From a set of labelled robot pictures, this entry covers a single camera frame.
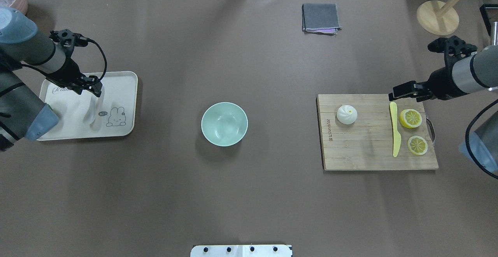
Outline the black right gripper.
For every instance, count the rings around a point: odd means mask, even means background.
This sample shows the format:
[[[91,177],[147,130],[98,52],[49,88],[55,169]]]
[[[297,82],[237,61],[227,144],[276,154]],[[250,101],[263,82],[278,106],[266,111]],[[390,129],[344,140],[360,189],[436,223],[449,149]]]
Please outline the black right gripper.
[[[444,55],[445,67],[434,71],[426,82],[418,83],[421,89],[417,92],[416,81],[411,80],[393,87],[388,94],[389,101],[399,99],[415,99],[417,102],[426,100],[450,100],[469,93],[460,89],[453,79],[453,67],[457,62],[471,59],[478,51],[477,46],[466,43],[457,36],[439,37],[428,44],[430,52]]]

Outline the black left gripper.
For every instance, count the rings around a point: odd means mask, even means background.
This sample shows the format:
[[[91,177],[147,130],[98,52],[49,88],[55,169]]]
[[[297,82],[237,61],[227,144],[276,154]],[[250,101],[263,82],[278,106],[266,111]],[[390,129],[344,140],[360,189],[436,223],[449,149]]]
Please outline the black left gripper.
[[[55,47],[51,61],[55,62],[56,55],[60,54],[62,55],[62,65],[52,67],[55,71],[46,74],[46,79],[58,87],[65,87],[76,93],[86,90],[94,96],[100,97],[103,92],[101,79],[95,75],[85,76],[82,74],[78,64],[71,58],[75,47],[86,47],[89,43],[98,46],[98,43],[68,29],[52,30],[49,38],[54,42]]]

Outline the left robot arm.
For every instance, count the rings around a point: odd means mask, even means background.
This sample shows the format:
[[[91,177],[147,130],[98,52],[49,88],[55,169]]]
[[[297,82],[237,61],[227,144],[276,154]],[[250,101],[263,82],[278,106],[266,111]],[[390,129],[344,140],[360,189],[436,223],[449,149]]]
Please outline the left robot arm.
[[[52,30],[47,35],[33,20],[12,7],[2,7],[0,16],[0,147],[1,151],[7,151],[21,139],[41,138],[60,121],[18,71],[31,69],[57,87],[76,94],[88,91],[100,97],[107,58],[94,39],[80,33],[65,29]],[[75,48],[89,44],[94,44],[103,55],[100,76],[83,74],[72,57]]]

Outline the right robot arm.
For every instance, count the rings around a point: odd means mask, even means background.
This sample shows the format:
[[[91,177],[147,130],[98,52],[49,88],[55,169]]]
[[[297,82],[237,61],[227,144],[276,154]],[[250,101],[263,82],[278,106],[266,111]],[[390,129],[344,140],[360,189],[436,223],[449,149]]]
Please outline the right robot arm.
[[[426,100],[451,100],[496,89],[498,85],[498,47],[490,45],[482,51],[457,36],[440,37],[428,44],[428,50],[441,53],[445,65],[432,72],[424,82],[410,80],[393,88],[390,101],[413,98]],[[490,109],[497,108],[494,100],[468,124],[464,140],[459,146],[467,156],[487,175],[497,178],[497,113],[494,112],[479,127],[478,120]]]

